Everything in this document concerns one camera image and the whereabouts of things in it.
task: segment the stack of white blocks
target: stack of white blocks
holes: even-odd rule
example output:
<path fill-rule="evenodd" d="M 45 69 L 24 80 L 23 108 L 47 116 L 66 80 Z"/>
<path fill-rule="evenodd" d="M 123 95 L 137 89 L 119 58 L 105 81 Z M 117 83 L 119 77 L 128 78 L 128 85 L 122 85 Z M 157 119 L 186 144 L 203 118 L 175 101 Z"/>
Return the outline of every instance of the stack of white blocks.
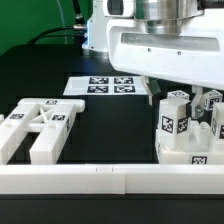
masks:
<path fill-rule="evenodd" d="M 160 102 L 156 133 L 160 164 L 224 164 L 224 103 L 213 103 L 211 127 L 190 119 L 184 123 L 186 103 L 177 97 Z"/>
<path fill-rule="evenodd" d="M 223 94 L 217 90 L 211 90 L 208 92 L 208 97 L 205 101 L 204 109 L 206 111 L 212 111 L 214 103 L 222 102 Z"/>

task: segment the slotted white holder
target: slotted white holder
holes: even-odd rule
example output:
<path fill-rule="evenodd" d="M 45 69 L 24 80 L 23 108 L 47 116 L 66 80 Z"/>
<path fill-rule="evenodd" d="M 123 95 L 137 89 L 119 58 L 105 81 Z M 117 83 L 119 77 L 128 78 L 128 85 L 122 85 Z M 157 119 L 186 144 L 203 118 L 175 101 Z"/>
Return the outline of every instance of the slotted white holder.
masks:
<path fill-rule="evenodd" d="M 31 164 L 55 164 L 83 100 L 23 99 L 0 126 L 0 164 L 7 164 L 28 132 L 39 132 Z"/>
<path fill-rule="evenodd" d="M 83 109 L 80 100 L 19 102 L 0 125 L 0 194 L 224 194 L 224 165 L 54 164 Z M 32 165 L 6 165 L 30 131 L 40 132 Z"/>

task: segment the white plastic fixture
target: white plastic fixture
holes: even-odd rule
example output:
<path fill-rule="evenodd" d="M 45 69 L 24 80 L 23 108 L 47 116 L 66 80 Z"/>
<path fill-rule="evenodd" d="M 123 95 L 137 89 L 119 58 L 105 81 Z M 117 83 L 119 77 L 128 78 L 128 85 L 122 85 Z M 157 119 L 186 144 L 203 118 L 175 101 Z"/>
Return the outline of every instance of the white plastic fixture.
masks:
<path fill-rule="evenodd" d="M 0 164 L 10 160 L 28 132 L 39 132 L 31 164 L 55 164 L 83 100 L 23 99 L 0 125 Z"/>
<path fill-rule="evenodd" d="M 223 94 L 213 89 L 207 93 L 204 109 L 207 111 L 213 110 L 214 103 L 222 102 Z"/>
<path fill-rule="evenodd" d="M 206 166 L 224 164 L 224 103 L 214 103 L 210 127 L 206 122 L 199 124 L 198 121 L 189 123 L 186 120 L 184 123 L 183 119 L 178 120 L 174 115 L 178 111 L 184 113 L 179 101 L 180 98 L 160 101 L 160 119 L 156 132 L 159 163 Z M 165 108 L 170 111 L 166 116 Z"/>
<path fill-rule="evenodd" d="M 54 164 L 75 113 L 83 109 L 82 100 L 19 102 L 0 125 L 0 194 L 224 194 L 224 165 Z M 40 140 L 34 144 L 32 164 L 6 165 L 29 131 L 40 132 Z"/>

